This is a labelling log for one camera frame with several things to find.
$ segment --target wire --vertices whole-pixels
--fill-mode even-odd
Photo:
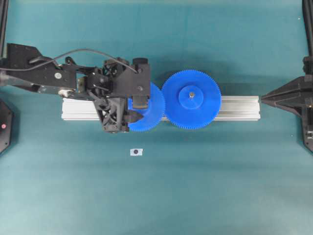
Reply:
[[[75,52],[78,52],[78,51],[89,51],[89,52],[93,52],[95,54],[99,54],[99,55],[103,55],[103,56],[106,56],[106,57],[109,57],[110,59],[114,60],[115,62],[117,62],[118,64],[121,64],[127,68],[129,68],[130,70],[132,70],[134,73],[138,73],[137,70],[135,70],[134,68],[132,68],[131,66],[115,59],[113,56],[109,55],[109,54],[106,54],[104,52],[101,52],[101,51],[98,51],[98,50],[94,50],[94,49],[89,49],[89,48],[80,48],[80,49],[75,49],[75,50],[70,50],[62,55],[59,55],[51,60],[48,60],[46,62],[43,62],[41,64],[38,64],[38,65],[35,65],[31,68],[28,68],[28,69],[7,69],[7,68],[0,68],[0,70],[4,70],[4,71],[31,71],[31,70],[34,70],[36,68],[39,68],[41,66],[44,66],[44,65],[47,65],[49,63],[52,63],[53,61],[56,61],[57,59],[60,59],[66,55],[69,55],[69,54],[72,54],[72,53],[75,53]]]

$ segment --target black bracket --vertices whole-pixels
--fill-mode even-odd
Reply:
[[[0,100],[0,152],[10,145],[13,112]]]
[[[313,75],[296,78],[262,96],[262,102],[299,116],[302,119],[303,142],[313,151]]]

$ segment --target black cable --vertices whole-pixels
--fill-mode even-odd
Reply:
[[[125,63],[123,63],[123,62],[117,60],[117,59],[115,59],[113,56],[111,56],[111,55],[109,55],[109,54],[106,54],[106,53],[104,53],[104,52],[101,52],[101,51],[98,51],[98,50],[94,50],[94,49],[89,49],[89,48],[80,48],[80,49],[70,50],[70,51],[68,51],[68,52],[66,52],[66,53],[64,53],[64,54],[62,54],[62,55],[59,55],[59,56],[57,56],[57,57],[51,59],[51,60],[48,60],[48,61],[43,62],[43,63],[41,63],[41,64],[35,65],[35,66],[33,66],[33,67],[31,67],[31,68],[28,68],[28,69],[7,69],[7,68],[0,68],[0,70],[4,70],[4,71],[30,71],[30,70],[34,70],[34,69],[36,69],[36,68],[39,68],[39,67],[41,67],[41,66],[44,66],[44,65],[46,65],[46,64],[49,64],[49,63],[51,63],[51,62],[53,62],[53,61],[56,61],[57,59],[60,59],[60,58],[62,58],[62,57],[64,57],[64,56],[66,56],[66,55],[69,55],[69,54],[72,54],[72,53],[75,53],[75,52],[78,52],[78,51],[89,51],[89,52],[93,52],[93,53],[95,53],[95,54],[100,54],[100,55],[103,55],[103,56],[107,56],[107,57],[109,57],[110,59],[114,60],[115,62],[117,62],[117,63],[119,63],[119,64],[121,64],[121,65],[123,65],[123,66],[129,68],[129,69],[132,70],[133,72],[138,73],[134,68],[132,68],[131,66],[129,66],[129,65],[127,65],[127,64],[125,64]]]
[[[307,34],[309,56],[313,55],[312,10],[312,0],[302,0],[302,12]]]

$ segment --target small blue gear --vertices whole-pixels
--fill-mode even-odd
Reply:
[[[205,127],[219,113],[222,103],[220,88],[207,74],[183,70],[173,74],[162,87],[165,115],[184,129]]]
[[[150,83],[150,99],[147,109],[134,109],[133,100],[128,99],[128,109],[135,110],[143,115],[143,118],[137,122],[129,123],[132,131],[147,131],[158,125],[164,116],[165,100],[162,91],[155,84]]]

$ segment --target black metal part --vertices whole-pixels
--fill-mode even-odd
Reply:
[[[306,75],[262,96],[261,100],[299,116],[304,145],[313,151],[313,1],[303,0],[302,10],[309,51],[309,56],[303,58]]]
[[[145,58],[134,59],[132,65],[138,73],[114,60],[104,62],[102,68],[79,66],[71,57],[65,64],[49,61],[35,47],[7,44],[7,57],[2,59],[0,86],[12,85],[31,92],[59,94],[62,97],[91,100],[97,109],[102,129],[106,132],[128,132],[128,123],[143,118],[136,111],[128,110],[128,98],[135,109],[147,109],[150,98],[150,66]],[[129,65],[129,62],[118,58]],[[77,79],[76,74],[84,76]]]
[[[12,119],[12,111],[0,100],[0,152],[10,145]]]

